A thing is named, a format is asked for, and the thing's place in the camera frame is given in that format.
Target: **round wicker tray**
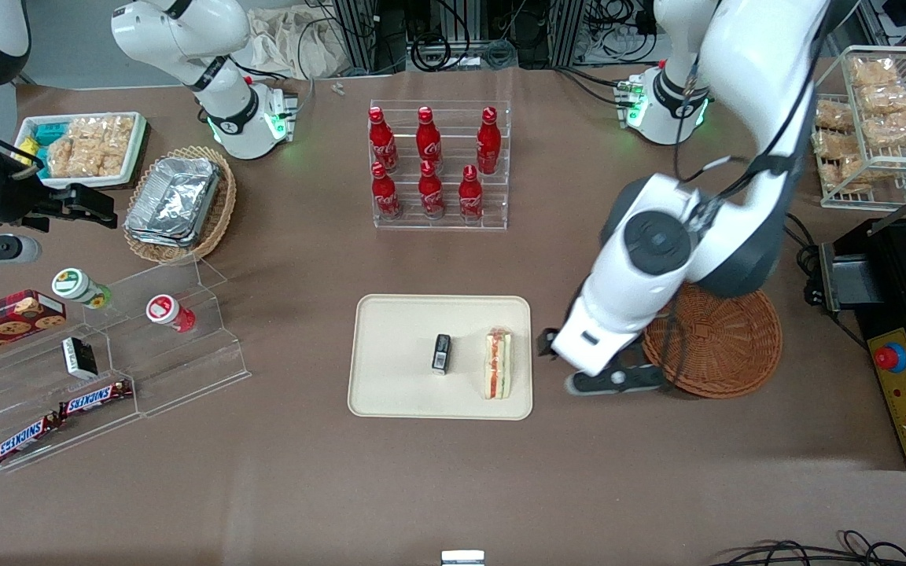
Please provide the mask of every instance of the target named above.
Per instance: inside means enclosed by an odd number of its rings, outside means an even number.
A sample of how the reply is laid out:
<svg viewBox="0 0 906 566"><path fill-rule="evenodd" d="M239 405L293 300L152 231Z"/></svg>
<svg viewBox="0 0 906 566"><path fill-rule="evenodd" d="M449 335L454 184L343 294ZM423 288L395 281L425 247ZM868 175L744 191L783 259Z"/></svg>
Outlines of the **round wicker tray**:
<svg viewBox="0 0 906 566"><path fill-rule="evenodd" d="M669 312L669 307L662 312ZM666 320L655 319L645 329L645 355L657 366ZM721 300L697 285L680 289L662 365L670 383L710 399L740 397L760 389L780 358L781 323L764 293ZM678 369L680 376L675 380Z"/></svg>
<svg viewBox="0 0 906 566"><path fill-rule="evenodd" d="M193 248L159 246L158 244L145 244L143 241L134 240L128 235L128 230L125 230L125 240L128 241L135 255L149 261L164 263L182 258L190 253L193 253L198 258L204 258L209 253L212 253L212 250L215 250L219 240L223 239L226 228L230 225L230 216L233 215L233 207L237 203L237 179L234 178L226 158L208 147L184 147L173 150L159 159L166 157L205 158L213 164L219 165L219 168L222 169L219 185L215 188L215 197L212 198L212 208L209 208L208 217L204 221L204 226L201 227L201 239L198 240L198 243ZM135 205L135 201L142 192L142 186L144 186L146 179L149 177L149 173L158 164L159 159L149 165L147 171L139 177L139 182L135 186L135 193L132 193L131 201L128 204L129 208Z"/></svg>

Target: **red bottle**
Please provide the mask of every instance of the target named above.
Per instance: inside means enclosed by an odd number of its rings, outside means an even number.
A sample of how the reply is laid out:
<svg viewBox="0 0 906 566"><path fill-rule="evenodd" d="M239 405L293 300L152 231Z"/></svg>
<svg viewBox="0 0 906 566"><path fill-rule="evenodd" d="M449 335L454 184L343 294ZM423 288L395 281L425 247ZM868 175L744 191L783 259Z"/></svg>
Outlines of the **red bottle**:
<svg viewBox="0 0 906 566"><path fill-rule="evenodd" d="M384 119L384 111L378 106L370 108L370 143L373 144L373 155L377 161L384 164L387 172L393 173L396 169L396 143Z"/></svg>
<svg viewBox="0 0 906 566"><path fill-rule="evenodd" d="M499 151L503 147L503 134L495 124L499 111L493 106L481 112L481 129L477 132L477 168L482 175L493 175L499 167Z"/></svg>
<svg viewBox="0 0 906 566"><path fill-rule="evenodd" d="M418 179L418 193L422 194L422 207L425 217L438 221L446 214L443 203L443 183L436 176L436 165L432 161L422 161L422 178Z"/></svg>
<svg viewBox="0 0 906 566"><path fill-rule="evenodd" d="M477 168L467 165L463 168L460 182L460 215L467 222L481 220L481 182L477 180Z"/></svg>
<svg viewBox="0 0 906 566"><path fill-rule="evenodd" d="M432 109L427 106L418 108L418 133L414 134L414 139L418 143L418 157L422 161L431 161L436 166L436 172L442 172L442 138L432 122Z"/></svg>
<svg viewBox="0 0 906 566"><path fill-rule="evenodd" d="M373 200L377 204L377 211L383 219L392 221L400 218L403 209L400 207L400 200L396 197L396 187L393 186L393 179L387 175L387 167L381 162L373 164Z"/></svg>

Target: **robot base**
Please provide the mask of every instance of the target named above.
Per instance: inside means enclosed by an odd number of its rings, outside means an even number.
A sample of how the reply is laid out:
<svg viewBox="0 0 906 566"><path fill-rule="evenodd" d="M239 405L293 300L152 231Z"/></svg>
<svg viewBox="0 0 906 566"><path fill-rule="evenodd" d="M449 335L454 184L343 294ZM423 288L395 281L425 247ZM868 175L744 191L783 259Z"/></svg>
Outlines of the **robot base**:
<svg viewBox="0 0 906 566"><path fill-rule="evenodd" d="M269 89L262 83L254 83L251 88L258 94L258 112L244 125L241 133L219 132L215 124L208 121L215 140L237 159L256 159L267 154L277 144L292 141L296 129L295 97L285 97L281 90Z"/></svg>
<svg viewBox="0 0 906 566"><path fill-rule="evenodd" d="M655 93L655 78L661 72L658 67L650 68L642 75L632 75L627 80L621 80L614 87L614 100L621 105L617 109L621 128L636 130L652 143L673 145L676 143L680 119L673 118L669 108L659 101L658 94ZM707 99L683 118L680 141L687 140L691 132L701 126L705 119L705 107L708 107Z"/></svg>

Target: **beige tray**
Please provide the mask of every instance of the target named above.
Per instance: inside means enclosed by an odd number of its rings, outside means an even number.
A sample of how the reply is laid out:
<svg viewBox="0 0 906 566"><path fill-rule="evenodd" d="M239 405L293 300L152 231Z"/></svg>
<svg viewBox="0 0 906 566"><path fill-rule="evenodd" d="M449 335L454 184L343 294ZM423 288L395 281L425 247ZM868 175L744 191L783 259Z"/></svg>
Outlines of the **beige tray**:
<svg viewBox="0 0 906 566"><path fill-rule="evenodd" d="M485 401L485 339L513 335L510 397ZM450 370L430 368L437 334L453 338ZM348 408L360 417L518 421L533 408L529 304L521 297L366 295L355 313Z"/></svg>

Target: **cookie box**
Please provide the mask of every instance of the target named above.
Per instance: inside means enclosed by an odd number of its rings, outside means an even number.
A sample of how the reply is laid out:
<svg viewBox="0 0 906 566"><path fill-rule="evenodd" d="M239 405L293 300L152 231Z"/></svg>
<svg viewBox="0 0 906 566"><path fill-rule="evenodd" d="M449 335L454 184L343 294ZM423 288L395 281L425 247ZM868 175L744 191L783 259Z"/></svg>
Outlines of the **cookie box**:
<svg viewBox="0 0 906 566"><path fill-rule="evenodd" d="M65 324L64 304L28 289L0 300L0 347Z"/></svg>

